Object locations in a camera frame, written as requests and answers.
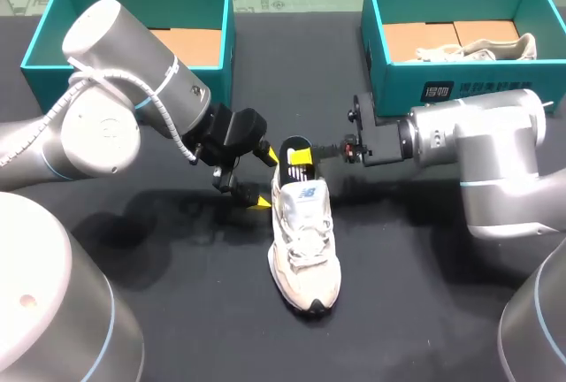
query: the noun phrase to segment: open box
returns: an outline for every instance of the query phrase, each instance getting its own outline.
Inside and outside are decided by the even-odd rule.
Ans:
[[[21,70],[43,111],[67,90],[73,68],[61,51],[73,22],[98,0],[50,0]],[[118,0],[230,106],[235,41],[232,0]]]
[[[414,49],[415,31],[403,34],[399,29],[392,37],[389,25],[409,27],[409,23],[422,25],[425,48],[458,42],[458,34],[464,44],[486,36],[506,40],[494,34],[497,30],[513,33],[515,29],[517,36],[531,33],[538,59],[399,62],[403,55],[392,59],[391,52],[395,49],[396,54],[398,48],[390,48],[388,41],[403,43],[404,38],[406,49]],[[449,25],[457,31],[455,37]],[[469,37],[463,35],[466,30]],[[379,116],[402,115],[422,103],[515,88],[530,88],[543,101],[554,101],[547,108],[553,111],[566,93],[566,27],[552,0],[363,0],[362,38]]]

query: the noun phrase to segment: black table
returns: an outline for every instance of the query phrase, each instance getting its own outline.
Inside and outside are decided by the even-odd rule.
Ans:
[[[0,119],[40,114],[19,64],[38,20],[0,19]],[[337,141],[369,90],[358,13],[237,15],[233,107],[252,106],[279,147],[291,134]],[[566,123],[548,121],[541,172],[566,166]],[[243,179],[269,185],[253,157]],[[105,180],[20,189],[50,210],[119,287],[147,348],[144,382],[502,381],[500,314],[560,237],[473,240],[457,170],[415,177],[411,163],[333,163],[340,299],[305,321],[279,297],[267,266],[269,212],[236,210],[147,127],[141,153]],[[400,183],[392,180],[403,179]]]

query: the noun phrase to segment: cardboard insert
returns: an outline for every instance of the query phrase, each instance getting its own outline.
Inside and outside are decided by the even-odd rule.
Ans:
[[[417,48],[436,49],[446,44],[465,46],[480,39],[511,42],[519,38],[515,24],[509,20],[410,22],[384,24],[383,28],[393,62],[416,59]]]
[[[218,66],[222,30],[150,29],[187,66]]]

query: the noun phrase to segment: white sneaker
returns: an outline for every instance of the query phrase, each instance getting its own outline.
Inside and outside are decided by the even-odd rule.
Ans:
[[[328,186],[315,179],[313,164],[288,163],[290,152],[309,147],[306,139],[295,136],[283,143],[279,153],[272,180],[275,240],[267,257],[285,299],[298,310],[317,314],[336,302],[341,273]]]
[[[532,34],[523,34],[513,42],[492,42],[481,39],[467,46],[447,44],[437,49],[417,49],[417,59],[410,62],[458,62],[458,61],[501,61],[535,60],[537,46]]]

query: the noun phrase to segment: robotic arm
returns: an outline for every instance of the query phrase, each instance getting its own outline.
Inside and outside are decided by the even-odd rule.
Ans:
[[[209,88],[120,3],[101,0],[80,15],[63,53],[79,71],[53,109],[0,125],[1,190],[125,170],[140,147],[136,113],[190,164],[215,167],[220,192],[248,206],[263,202],[258,186],[238,182],[233,168],[249,152],[277,164],[265,120],[252,109],[213,104]]]
[[[566,232],[566,170],[539,176],[545,104],[513,90],[412,108],[378,123],[371,94],[354,98],[357,135],[333,151],[364,166],[413,158],[418,166],[459,163],[470,232],[483,239]]]

